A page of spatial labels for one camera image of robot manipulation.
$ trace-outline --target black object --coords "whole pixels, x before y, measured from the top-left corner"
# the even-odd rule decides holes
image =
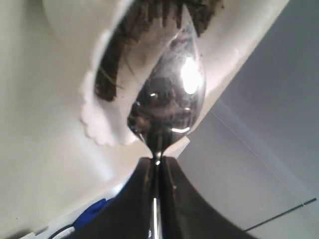
[[[147,239],[154,193],[155,160],[141,158],[113,201],[68,239]],[[163,239],[253,239],[226,220],[197,193],[178,162],[159,165]]]

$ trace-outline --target spoon bowl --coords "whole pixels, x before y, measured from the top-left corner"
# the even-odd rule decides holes
[[[201,111],[205,76],[196,41],[184,8],[180,30],[164,49],[128,116],[130,130],[156,159],[189,133]]]

